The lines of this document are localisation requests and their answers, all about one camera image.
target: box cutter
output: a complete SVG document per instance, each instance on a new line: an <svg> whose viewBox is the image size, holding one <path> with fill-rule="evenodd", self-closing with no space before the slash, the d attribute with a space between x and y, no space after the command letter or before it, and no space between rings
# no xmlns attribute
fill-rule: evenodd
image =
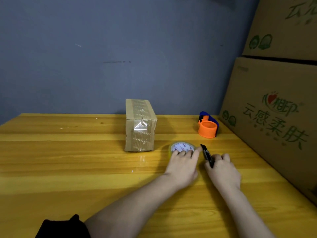
<svg viewBox="0 0 317 238"><path fill-rule="evenodd" d="M213 168L215 164L215 158L210 155L206 146L204 146L203 144L200 144L200 146L203 148L205 160L208 160L210 167Z"/></svg>

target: orange ring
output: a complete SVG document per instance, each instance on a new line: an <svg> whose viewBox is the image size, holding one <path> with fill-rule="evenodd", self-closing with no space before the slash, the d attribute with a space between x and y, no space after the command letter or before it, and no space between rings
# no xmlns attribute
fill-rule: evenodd
<svg viewBox="0 0 317 238"><path fill-rule="evenodd" d="M216 123L203 119L199 123L198 133L204 138L214 138L216 137L217 128Z"/></svg>

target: blue tape dispenser handle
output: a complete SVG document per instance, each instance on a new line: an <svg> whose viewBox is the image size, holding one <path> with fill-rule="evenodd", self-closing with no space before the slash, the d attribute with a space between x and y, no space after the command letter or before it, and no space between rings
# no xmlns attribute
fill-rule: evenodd
<svg viewBox="0 0 317 238"><path fill-rule="evenodd" d="M218 133L218 130L219 130L219 123L217 120L215 120L210 114L208 114L207 112L200 112L199 114L199 121L201 122L203 120L203 117L204 116L208 116L208 121L211 121L211 122L214 122L216 125L217 125L217 130L216 130L216 136L217 136L217 133Z"/></svg>

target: forearm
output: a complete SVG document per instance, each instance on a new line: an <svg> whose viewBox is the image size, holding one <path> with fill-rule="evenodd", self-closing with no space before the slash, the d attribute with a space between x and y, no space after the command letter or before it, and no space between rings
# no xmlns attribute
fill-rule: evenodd
<svg viewBox="0 0 317 238"><path fill-rule="evenodd" d="M222 196L231 211L240 238L275 238L239 189L223 192Z"/></svg>
<svg viewBox="0 0 317 238"><path fill-rule="evenodd" d="M158 207L177 191L162 175L99 211L85 224L92 238L136 237Z"/></svg>

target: orange tape dispenser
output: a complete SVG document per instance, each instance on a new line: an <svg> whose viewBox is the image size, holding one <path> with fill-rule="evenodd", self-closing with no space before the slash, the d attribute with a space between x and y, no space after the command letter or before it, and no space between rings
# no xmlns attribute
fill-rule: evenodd
<svg viewBox="0 0 317 238"><path fill-rule="evenodd" d="M198 133L204 138L214 138L217 136L219 123L207 112L200 112L198 124Z"/></svg>

